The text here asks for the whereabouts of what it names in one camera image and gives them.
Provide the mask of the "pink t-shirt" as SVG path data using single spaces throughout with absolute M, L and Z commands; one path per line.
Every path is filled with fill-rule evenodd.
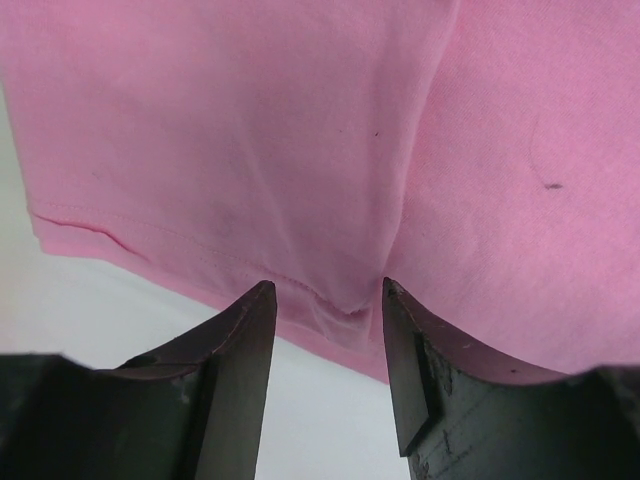
M 34 232 L 385 380 L 381 284 L 561 372 L 639 359 L 635 1 L 5 1 Z

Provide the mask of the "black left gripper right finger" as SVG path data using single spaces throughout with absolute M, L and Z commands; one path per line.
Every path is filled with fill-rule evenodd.
M 414 479 L 635 479 L 639 369 L 567 375 L 506 355 L 382 288 L 400 455 Z

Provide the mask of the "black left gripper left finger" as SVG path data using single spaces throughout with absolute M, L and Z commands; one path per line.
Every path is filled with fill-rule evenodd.
M 5 479 L 251 479 L 276 326 L 262 281 L 224 311 L 114 369 L 1 358 Z

